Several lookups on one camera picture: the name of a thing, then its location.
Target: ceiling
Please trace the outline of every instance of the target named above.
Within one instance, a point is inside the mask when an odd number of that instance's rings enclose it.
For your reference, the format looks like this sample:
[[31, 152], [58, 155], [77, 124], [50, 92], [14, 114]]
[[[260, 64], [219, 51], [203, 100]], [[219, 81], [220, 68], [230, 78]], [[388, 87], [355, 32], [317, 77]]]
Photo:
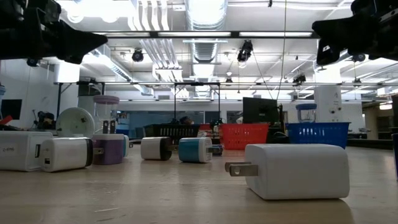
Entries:
[[[71, 1], [58, 2], [63, 7], [62, 18], [68, 22], [67, 13], [70, 11]], [[261, 31], [283, 31], [285, 28], [285, 1], [273, 0], [274, 5], [267, 7], [268, 1], [229, 0], [226, 12], [225, 30], [261, 30]], [[309, 31], [312, 23], [317, 20], [337, 19], [351, 16], [349, 6], [353, 0], [287, 0], [286, 9], [286, 30], [288, 31]], [[113, 7], [96, 7], [92, 10], [101, 12], [90, 12], [79, 23], [68, 22], [72, 27], [87, 31], [127, 31], [127, 6], [130, 1], [114, 1]], [[185, 5], [183, 0], [169, 0], [168, 22], [172, 30], [187, 30], [185, 18]], [[334, 7], [336, 10], [325, 10]], [[99, 16], [103, 14], [117, 14], [119, 19], [114, 23], [107, 23]], [[245, 68], [238, 68], [236, 53], [241, 48], [244, 39], [226, 39], [228, 43], [220, 44], [216, 58], [215, 71], [211, 81], [224, 82], [227, 72], [232, 73], [234, 83], [237, 82], [262, 82], [262, 77], [267, 82], [292, 81], [292, 78], [299, 73], [305, 74], [307, 82], [313, 81], [313, 61], [317, 54], [317, 39], [252, 39], [254, 53], [247, 62]], [[152, 61], [144, 52], [144, 61], [134, 63], [131, 59], [135, 48], [141, 48], [139, 39], [110, 39], [108, 42], [111, 48], [112, 58], [119, 62], [135, 80], [141, 82], [157, 82], [152, 76]], [[182, 67], [184, 79], [193, 78], [192, 57], [190, 46], [184, 44], [182, 39], [173, 39], [173, 46]], [[363, 63], [353, 62], [339, 63], [341, 80], [352, 82], [355, 77], [366, 80], [363, 82], [383, 82], [385, 80], [398, 79], [398, 68], [366, 78], [372, 72], [376, 72], [397, 62], [386, 59], [375, 61], [366, 60]], [[115, 81], [114, 73], [106, 66], [93, 58], [85, 57], [82, 64], [81, 76], [91, 76], [98, 80]], [[367, 88], [372, 92], [376, 88]]]

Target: wire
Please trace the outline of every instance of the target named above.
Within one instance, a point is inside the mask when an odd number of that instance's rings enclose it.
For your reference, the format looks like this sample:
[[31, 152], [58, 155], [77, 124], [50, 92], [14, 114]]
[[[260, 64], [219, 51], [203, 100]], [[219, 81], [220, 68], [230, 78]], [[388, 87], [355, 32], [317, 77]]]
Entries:
[[261, 76], [261, 78], [262, 78], [262, 81], [264, 82], [264, 84], [266, 84], [266, 88], [267, 88], [267, 90], [268, 90], [268, 93], [269, 93], [269, 95], [271, 96], [271, 99], [273, 100], [274, 98], [272, 97], [271, 91], [269, 91], [269, 88], [268, 88], [268, 86], [267, 86], [267, 82], [266, 82], [266, 80], [264, 79], [264, 76], [262, 75], [262, 72], [261, 72], [259, 63], [257, 62], [257, 58], [256, 58], [256, 54], [254, 53], [254, 49], [253, 49], [252, 52], [253, 52], [253, 56], [254, 56], [254, 59], [255, 59], [255, 61], [256, 61], [257, 68], [258, 68], [258, 70], [259, 70], [260, 76]]
[[276, 96], [276, 100], [278, 100], [278, 98], [279, 98], [280, 87], [282, 86], [282, 80], [284, 78], [285, 48], [286, 48], [286, 22], [287, 22], [287, 0], [285, 0], [284, 48], [282, 51], [282, 70], [280, 72], [280, 82], [279, 82], [279, 89], [278, 89], [278, 95]]

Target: wooden table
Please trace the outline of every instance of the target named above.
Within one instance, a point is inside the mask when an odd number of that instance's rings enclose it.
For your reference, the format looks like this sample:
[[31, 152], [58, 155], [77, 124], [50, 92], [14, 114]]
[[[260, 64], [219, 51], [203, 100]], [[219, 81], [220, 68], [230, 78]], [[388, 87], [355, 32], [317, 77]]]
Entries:
[[344, 200], [267, 202], [230, 177], [227, 151], [209, 164], [143, 161], [68, 172], [0, 172], [0, 223], [398, 223], [392, 151], [348, 148], [351, 192]]

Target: plastic basket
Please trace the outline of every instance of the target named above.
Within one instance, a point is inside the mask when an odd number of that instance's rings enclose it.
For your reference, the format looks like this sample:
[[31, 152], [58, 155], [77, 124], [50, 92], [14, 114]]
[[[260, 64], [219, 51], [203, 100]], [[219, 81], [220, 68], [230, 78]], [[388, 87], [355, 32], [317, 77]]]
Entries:
[[248, 144], [265, 144], [268, 124], [222, 124], [220, 141], [225, 150], [244, 150]]
[[173, 145], [178, 145], [181, 138], [196, 138], [199, 124], [152, 124], [145, 126], [145, 137], [169, 137]]
[[330, 144], [345, 149], [349, 122], [288, 124], [292, 144]]

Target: monitor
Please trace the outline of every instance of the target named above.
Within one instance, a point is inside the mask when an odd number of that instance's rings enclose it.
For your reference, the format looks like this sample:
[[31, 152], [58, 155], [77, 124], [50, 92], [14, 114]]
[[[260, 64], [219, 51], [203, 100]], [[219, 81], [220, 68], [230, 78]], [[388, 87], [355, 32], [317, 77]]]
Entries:
[[273, 123], [279, 121], [278, 102], [261, 98], [243, 98], [243, 123]]
[[3, 118], [11, 116], [12, 119], [18, 120], [21, 115], [22, 100], [2, 100], [1, 115]]

